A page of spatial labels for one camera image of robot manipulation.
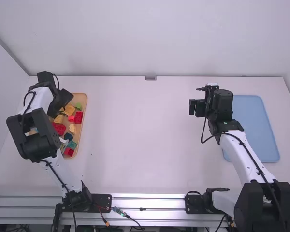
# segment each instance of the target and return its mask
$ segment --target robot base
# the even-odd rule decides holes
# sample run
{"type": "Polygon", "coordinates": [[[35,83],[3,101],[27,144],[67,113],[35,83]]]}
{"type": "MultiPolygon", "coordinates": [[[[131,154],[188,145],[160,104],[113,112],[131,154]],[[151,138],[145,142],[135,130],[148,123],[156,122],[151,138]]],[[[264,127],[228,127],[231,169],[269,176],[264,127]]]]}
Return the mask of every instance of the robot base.
{"type": "MultiPolygon", "coordinates": [[[[99,213],[99,208],[97,206],[101,206],[101,213],[110,213],[112,210],[112,195],[110,194],[91,194],[92,204],[89,206],[89,209],[81,211],[78,209],[74,209],[74,212],[85,212],[85,213],[99,213]]],[[[62,208],[62,212],[72,212],[71,208],[64,207],[62,208]]]]}
{"type": "Polygon", "coordinates": [[[185,211],[187,214],[225,214],[220,210],[210,212],[205,207],[203,196],[188,195],[185,197],[185,211]]]}

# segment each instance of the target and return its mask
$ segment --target white table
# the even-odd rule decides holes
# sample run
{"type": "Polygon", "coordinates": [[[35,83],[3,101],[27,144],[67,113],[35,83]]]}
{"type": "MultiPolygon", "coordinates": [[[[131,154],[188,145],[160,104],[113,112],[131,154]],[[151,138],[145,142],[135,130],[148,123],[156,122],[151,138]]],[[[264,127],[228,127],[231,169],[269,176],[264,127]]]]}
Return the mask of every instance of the white table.
{"type": "MultiPolygon", "coordinates": [[[[233,165],[224,159],[215,140],[200,143],[203,119],[189,115],[189,99],[204,98],[204,93],[195,88],[205,83],[218,82],[220,88],[234,94],[259,95],[263,99],[281,156],[278,163],[264,165],[279,181],[290,183],[290,95],[283,78],[158,76],[157,81],[146,81],[145,77],[59,80],[68,91],[88,96],[78,154],[66,162],[91,192],[117,196],[113,206],[132,210],[131,216],[144,220],[143,224],[217,224],[219,215],[186,215],[182,200],[185,193],[204,192],[209,187],[241,189],[233,165]],[[139,207],[156,210],[133,210],[139,207]]],[[[24,93],[36,82],[36,78],[30,78],[24,93]]],[[[208,128],[205,131],[204,137],[209,136],[208,128]]],[[[0,154],[0,207],[24,208],[14,213],[13,209],[0,208],[0,223],[8,218],[23,224],[29,224],[28,220],[51,224],[55,204],[61,201],[59,196],[60,190],[52,179],[37,164],[21,158],[8,135],[0,154]],[[48,208],[30,208],[33,206],[48,208]]],[[[73,224],[72,215],[64,215],[65,223],[73,224]]],[[[80,213],[77,217],[79,224],[103,224],[99,215],[80,213]]],[[[113,213],[105,217],[113,225],[133,224],[113,213]]]]}

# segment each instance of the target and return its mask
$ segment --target colorful block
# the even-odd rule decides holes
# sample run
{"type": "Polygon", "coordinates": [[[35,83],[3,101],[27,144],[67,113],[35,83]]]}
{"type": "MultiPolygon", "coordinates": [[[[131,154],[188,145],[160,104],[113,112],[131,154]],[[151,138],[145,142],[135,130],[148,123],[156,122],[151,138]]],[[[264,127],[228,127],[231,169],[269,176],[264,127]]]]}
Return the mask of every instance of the colorful block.
{"type": "Polygon", "coordinates": [[[76,133],[76,125],[75,125],[75,124],[70,124],[70,125],[69,125],[69,130],[70,130],[73,134],[75,134],[75,133],[76,133]]]}
{"type": "Polygon", "coordinates": [[[83,110],[83,107],[82,107],[81,103],[79,103],[79,102],[77,104],[75,104],[75,107],[76,107],[76,109],[78,109],[80,111],[83,110]]]}
{"type": "Polygon", "coordinates": [[[62,123],[63,122],[63,115],[58,115],[55,120],[54,120],[55,123],[62,123]]]}
{"type": "Polygon", "coordinates": [[[74,141],[70,141],[70,142],[68,143],[67,147],[72,148],[73,150],[75,150],[76,147],[77,147],[77,143],[74,142],[74,141]]]}
{"type": "Polygon", "coordinates": [[[60,151],[61,151],[61,153],[63,154],[63,152],[64,152],[64,150],[66,149],[66,145],[65,144],[61,144],[60,145],[60,151]]]}
{"type": "Polygon", "coordinates": [[[65,106],[65,111],[63,111],[63,113],[64,113],[65,115],[67,115],[67,116],[71,116],[74,112],[75,112],[75,107],[72,106],[71,104],[67,104],[67,105],[65,106]]]}
{"type": "Polygon", "coordinates": [[[60,123],[53,122],[53,126],[59,136],[62,136],[66,130],[66,126],[60,123]]]}
{"type": "Polygon", "coordinates": [[[39,133],[39,132],[38,132],[38,129],[35,127],[35,128],[31,128],[31,130],[29,132],[25,133],[25,135],[30,136],[30,135],[33,135],[36,133],[39,133]]]}
{"type": "Polygon", "coordinates": [[[64,150],[64,152],[63,152],[63,154],[68,155],[68,156],[70,156],[70,157],[73,156],[73,153],[74,153],[74,150],[71,149],[71,148],[69,148],[69,147],[67,147],[67,148],[64,150]]]}
{"type": "Polygon", "coordinates": [[[82,111],[77,111],[75,114],[75,120],[74,123],[81,124],[83,120],[84,113],[82,111]]]}
{"type": "Polygon", "coordinates": [[[64,137],[63,137],[65,140],[69,140],[69,141],[72,141],[73,139],[73,135],[71,135],[70,133],[65,133],[64,134],[64,137]]]}
{"type": "Polygon", "coordinates": [[[71,115],[71,116],[68,116],[68,121],[69,122],[74,122],[75,120],[75,116],[71,115]]]}

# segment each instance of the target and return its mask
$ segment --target wooden tray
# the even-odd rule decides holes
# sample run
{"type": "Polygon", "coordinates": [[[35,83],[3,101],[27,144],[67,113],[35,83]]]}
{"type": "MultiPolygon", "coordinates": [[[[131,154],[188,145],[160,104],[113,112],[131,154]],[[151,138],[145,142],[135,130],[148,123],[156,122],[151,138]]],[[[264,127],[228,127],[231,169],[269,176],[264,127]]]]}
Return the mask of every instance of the wooden tray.
{"type": "Polygon", "coordinates": [[[64,117],[63,118],[62,124],[66,126],[66,130],[65,130],[63,136],[60,136],[60,137],[64,138],[65,133],[70,133],[70,134],[73,135],[72,141],[77,143],[77,147],[74,150],[74,153],[73,153],[73,155],[71,157],[62,154],[65,159],[71,159],[74,156],[76,156],[76,154],[77,154],[79,143],[80,143],[80,140],[81,140],[81,132],[82,132],[82,127],[83,127],[83,123],[84,123],[84,119],[85,119],[85,110],[86,110],[86,105],[87,105],[87,95],[85,93],[72,93],[72,94],[74,95],[74,98],[69,102],[69,104],[76,105],[76,103],[78,103],[78,102],[81,103],[82,108],[83,108],[82,111],[84,112],[84,115],[83,115],[82,123],[81,124],[75,124],[76,125],[76,133],[75,134],[71,133],[70,130],[69,130],[69,125],[73,124],[73,122],[69,122],[68,121],[68,117],[64,117]]]}

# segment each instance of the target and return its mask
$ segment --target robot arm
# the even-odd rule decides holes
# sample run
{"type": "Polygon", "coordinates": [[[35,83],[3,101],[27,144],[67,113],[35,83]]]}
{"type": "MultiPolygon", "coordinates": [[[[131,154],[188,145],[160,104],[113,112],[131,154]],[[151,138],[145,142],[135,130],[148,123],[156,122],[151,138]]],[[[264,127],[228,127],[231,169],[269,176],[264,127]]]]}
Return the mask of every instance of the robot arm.
{"type": "Polygon", "coordinates": [[[232,119],[233,93],[219,89],[215,83],[197,90],[205,91],[205,99],[189,100],[189,114],[208,120],[212,137],[228,152],[243,185],[240,194],[227,188],[207,189],[203,195],[206,209],[234,217],[241,232],[289,232],[290,185],[278,182],[264,167],[243,127],[232,119]]]}
{"type": "Polygon", "coordinates": [[[63,203],[71,207],[72,202],[76,210],[85,210],[92,203],[91,194],[64,162],[61,141],[49,121],[49,116],[55,118],[73,94],[56,89],[50,72],[39,72],[38,79],[25,96],[24,108],[7,118],[7,126],[22,158],[38,163],[60,187],[63,203]],[[29,135],[32,128],[37,133],[29,135]]]}

